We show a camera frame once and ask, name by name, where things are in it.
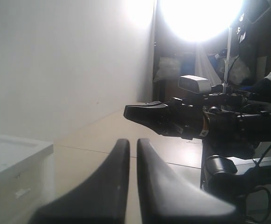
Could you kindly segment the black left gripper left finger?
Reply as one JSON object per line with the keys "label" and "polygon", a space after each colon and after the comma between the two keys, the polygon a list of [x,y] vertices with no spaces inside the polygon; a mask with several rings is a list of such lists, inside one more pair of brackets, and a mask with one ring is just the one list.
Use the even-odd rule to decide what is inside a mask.
{"label": "black left gripper left finger", "polygon": [[118,139],[103,163],[76,188],[40,207],[30,224],[122,224],[125,222],[130,143]]}

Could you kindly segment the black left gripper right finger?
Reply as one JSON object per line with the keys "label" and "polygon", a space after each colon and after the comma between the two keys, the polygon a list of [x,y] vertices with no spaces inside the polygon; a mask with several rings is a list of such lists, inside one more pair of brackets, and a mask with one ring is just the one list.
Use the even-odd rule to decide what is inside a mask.
{"label": "black left gripper right finger", "polygon": [[177,175],[148,139],[137,141],[137,186],[144,224],[238,224],[228,202]]}

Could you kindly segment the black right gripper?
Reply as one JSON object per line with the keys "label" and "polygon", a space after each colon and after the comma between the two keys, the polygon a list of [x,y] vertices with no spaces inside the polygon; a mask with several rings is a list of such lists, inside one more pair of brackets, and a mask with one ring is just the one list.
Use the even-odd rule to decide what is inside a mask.
{"label": "black right gripper", "polygon": [[208,117],[202,105],[186,104],[182,99],[126,105],[124,118],[167,137],[202,139],[209,134]]}

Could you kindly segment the black robot base joint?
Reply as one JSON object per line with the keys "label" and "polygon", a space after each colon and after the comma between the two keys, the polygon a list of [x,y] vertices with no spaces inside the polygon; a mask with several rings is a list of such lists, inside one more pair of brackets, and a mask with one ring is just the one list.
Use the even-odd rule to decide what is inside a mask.
{"label": "black robot base joint", "polygon": [[271,143],[255,151],[203,143],[200,188],[235,206],[240,224],[271,224]]}

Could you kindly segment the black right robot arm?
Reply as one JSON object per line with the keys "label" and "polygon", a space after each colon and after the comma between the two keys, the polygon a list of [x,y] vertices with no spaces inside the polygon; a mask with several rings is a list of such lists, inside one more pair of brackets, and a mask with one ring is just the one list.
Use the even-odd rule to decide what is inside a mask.
{"label": "black right robot arm", "polygon": [[243,94],[189,94],[125,106],[124,118],[159,135],[213,142],[271,142],[271,104]]}

